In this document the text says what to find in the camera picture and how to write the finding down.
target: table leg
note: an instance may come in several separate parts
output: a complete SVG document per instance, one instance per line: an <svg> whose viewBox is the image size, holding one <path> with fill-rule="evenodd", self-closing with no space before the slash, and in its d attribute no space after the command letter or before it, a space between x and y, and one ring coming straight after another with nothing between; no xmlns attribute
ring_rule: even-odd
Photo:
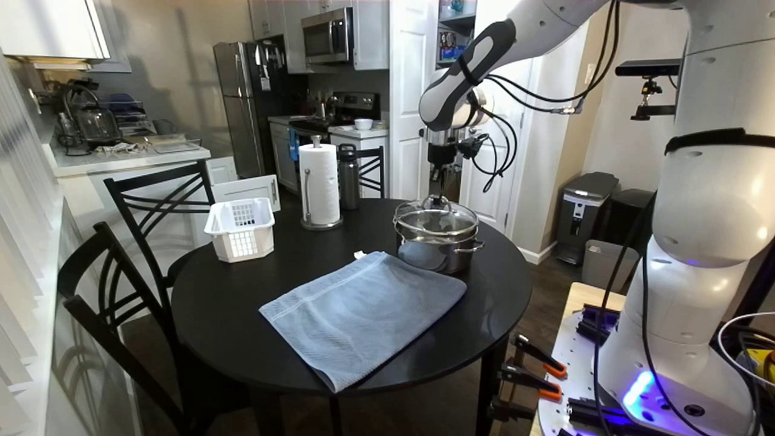
<svg viewBox="0 0 775 436"><path fill-rule="evenodd" d="M502 341L491 343L482 354L479 399L478 399L478 436L490 436L491 419L488 416L488 409L490 409L490 403L494 399L494 394L500 392L496 373L500 373L500 367L505 364L507 343L510 343L510 336L505 336Z"/></svg>
<svg viewBox="0 0 775 436"><path fill-rule="evenodd" d="M333 415L333 434L343 436L343 406L340 396L329 396L329 415Z"/></svg>
<svg viewBox="0 0 775 436"><path fill-rule="evenodd" d="M252 390L252 411L263 436L286 436L284 406L280 392Z"/></svg>

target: white plastic basket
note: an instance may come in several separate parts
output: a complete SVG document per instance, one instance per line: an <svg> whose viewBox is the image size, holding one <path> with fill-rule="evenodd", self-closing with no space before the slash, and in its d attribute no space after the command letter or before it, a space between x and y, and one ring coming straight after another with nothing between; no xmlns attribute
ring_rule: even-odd
<svg viewBox="0 0 775 436"><path fill-rule="evenodd" d="M242 262L273 251L273 215L270 198L238 198L211 205L203 232L214 237L219 260Z"/></svg>

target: stainless steel pot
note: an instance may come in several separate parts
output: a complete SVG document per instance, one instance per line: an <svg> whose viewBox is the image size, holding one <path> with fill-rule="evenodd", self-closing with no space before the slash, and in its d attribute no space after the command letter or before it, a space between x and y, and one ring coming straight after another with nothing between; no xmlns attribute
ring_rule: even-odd
<svg viewBox="0 0 775 436"><path fill-rule="evenodd" d="M444 197L398 205L393 226L402 237L398 256L441 273L468 272L472 255L482 246L478 214Z"/></svg>

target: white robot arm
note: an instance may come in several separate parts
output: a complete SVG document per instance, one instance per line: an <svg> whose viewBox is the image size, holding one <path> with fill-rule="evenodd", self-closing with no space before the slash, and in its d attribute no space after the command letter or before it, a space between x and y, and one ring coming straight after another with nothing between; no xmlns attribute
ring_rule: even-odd
<svg viewBox="0 0 775 436"><path fill-rule="evenodd" d="M472 88L491 68L547 53L603 5L521 0L432 83L425 123L466 126ZM768 0L682 5L691 36L677 137L665 155L648 262L600 348L600 387L648 429L752 434L752 392L711 340L747 263L775 235L775 201L765 198L775 187L775 22Z"/></svg>

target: round black table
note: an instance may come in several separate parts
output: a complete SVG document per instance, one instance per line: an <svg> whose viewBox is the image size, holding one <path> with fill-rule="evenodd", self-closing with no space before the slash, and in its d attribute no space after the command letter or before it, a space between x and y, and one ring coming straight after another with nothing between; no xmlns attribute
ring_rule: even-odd
<svg viewBox="0 0 775 436"><path fill-rule="evenodd" d="M180 340L201 361L255 390L333 394L259 315L259 306L355 262L358 249L395 255L395 205L398 201L361 201L358 210L345 214L345 226L315 232L300 226L299 208L286 208L276 214L273 251L265 260L226 263L211 244L189 251L180 262L173 297ZM461 273L468 291L453 310L340 394L426 383L482 359L478 434L490 434L488 404L496 392L510 331L528 308L531 278L521 251L502 232L482 222L479 239L482 249ZM270 416L282 416L280 403L263 403L257 415L263 429L282 430Z"/></svg>

